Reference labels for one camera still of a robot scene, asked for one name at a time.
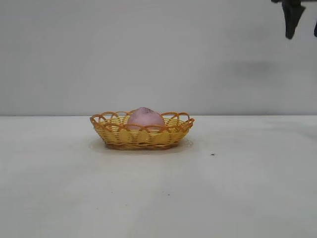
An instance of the basket base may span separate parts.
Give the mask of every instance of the basket base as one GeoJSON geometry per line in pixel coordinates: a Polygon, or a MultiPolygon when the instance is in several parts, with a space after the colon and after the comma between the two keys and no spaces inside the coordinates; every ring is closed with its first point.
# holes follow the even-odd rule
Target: basket base
{"type": "Polygon", "coordinates": [[[114,150],[167,150],[173,147],[178,146],[179,143],[171,144],[171,145],[156,145],[156,146],[133,146],[133,145],[114,145],[105,143],[106,147],[114,150]]]}

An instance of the white wall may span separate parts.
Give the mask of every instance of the white wall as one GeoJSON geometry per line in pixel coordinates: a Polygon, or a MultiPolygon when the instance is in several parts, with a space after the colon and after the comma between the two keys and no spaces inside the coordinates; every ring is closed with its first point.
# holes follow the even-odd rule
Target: white wall
{"type": "Polygon", "coordinates": [[[0,115],[317,115],[317,3],[0,0],[0,115]]]}

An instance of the pink object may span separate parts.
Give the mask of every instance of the pink object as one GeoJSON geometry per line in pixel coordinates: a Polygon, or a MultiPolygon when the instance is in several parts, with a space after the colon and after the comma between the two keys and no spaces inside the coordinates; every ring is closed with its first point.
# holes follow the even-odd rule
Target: pink object
{"type": "MultiPolygon", "coordinates": [[[[164,126],[164,120],[162,116],[152,111],[148,108],[139,108],[134,113],[131,114],[130,118],[128,119],[128,124],[137,124],[141,126],[147,126],[147,125],[161,125],[164,126]]],[[[129,126],[129,129],[131,130],[139,130],[140,128],[138,126],[129,126]]],[[[152,130],[159,130],[161,127],[148,127],[148,129],[152,130]]]]}

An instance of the white table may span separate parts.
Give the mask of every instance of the white table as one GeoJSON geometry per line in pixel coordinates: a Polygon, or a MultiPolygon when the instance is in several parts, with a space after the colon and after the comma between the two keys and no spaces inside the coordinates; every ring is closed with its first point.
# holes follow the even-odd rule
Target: white table
{"type": "Polygon", "coordinates": [[[135,152],[89,117],[0,118],[0,237],[317,237],[317,117],[194,118],[135,152]]]}

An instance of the yellow wicker basket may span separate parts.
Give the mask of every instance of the yellow wicker basket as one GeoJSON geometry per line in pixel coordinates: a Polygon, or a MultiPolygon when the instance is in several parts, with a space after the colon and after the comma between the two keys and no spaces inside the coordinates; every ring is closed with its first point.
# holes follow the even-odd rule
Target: yellow wicker basket
{"type": "Polygon", "coordinates": [[[165,125],[155,125],[161,129],[149,129],[154,125],[137,125],[139,130],[130,130],[127,122],[134,111],[105,112],[92,116],[90,122],[106,146],[117,150],[164,150],[174,147],[186,136],[194,122],[188,113],[168,112],[161,114],[165,125]],[[181,120],[181,116],[185,116],[186,120],[181,120]]]}

